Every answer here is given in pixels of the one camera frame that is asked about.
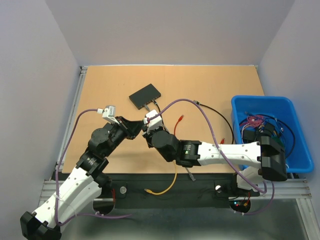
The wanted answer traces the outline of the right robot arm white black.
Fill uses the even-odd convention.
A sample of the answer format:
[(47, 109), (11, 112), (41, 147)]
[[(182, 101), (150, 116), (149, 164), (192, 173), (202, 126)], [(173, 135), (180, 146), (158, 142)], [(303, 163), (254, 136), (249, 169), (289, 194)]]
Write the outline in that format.
[(167, 161), (184, 168), (215, 164), (246, 165), (230, 182), (231, 192), (242, 195), (263, 181), (285, 182), (287, 178), (284, 148), (269, 136), (243, 144), (218, 144), (198, 140), (179, 140), (162, 128), (144, 131), (149, 148), (155, 148)]

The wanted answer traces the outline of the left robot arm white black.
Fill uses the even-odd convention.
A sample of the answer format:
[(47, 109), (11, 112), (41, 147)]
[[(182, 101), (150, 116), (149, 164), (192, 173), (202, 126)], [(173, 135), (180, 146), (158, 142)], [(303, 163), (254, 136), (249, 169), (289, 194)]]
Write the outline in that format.
[(26, 239), (59, 240), (63, 225), (93, 199), (111, 193), (112, 180), (103, 172), (109, 163), (107, 158), (123, 140), (135, 139), (144, 125), (142, 120), (130, 121), (121, 116), (115, 120), (92, 132), (85, 152), (63, 184), (56, 184), (52, 196), (33, 212), (21, 216), (21, 231)]

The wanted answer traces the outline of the black network switch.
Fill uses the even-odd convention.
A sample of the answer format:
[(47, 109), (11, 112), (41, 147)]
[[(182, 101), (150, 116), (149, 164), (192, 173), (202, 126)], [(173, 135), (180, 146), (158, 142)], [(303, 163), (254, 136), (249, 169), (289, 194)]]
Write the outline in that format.
[(141, 88), (135, 93), (129, 96), (130, 101), (138, 109), (142, 109), (145, 105), (150, 104), (156, 99), (161, 97), (161, 93), (155, 88), (153, 84), (148, 84), (147, 86)]

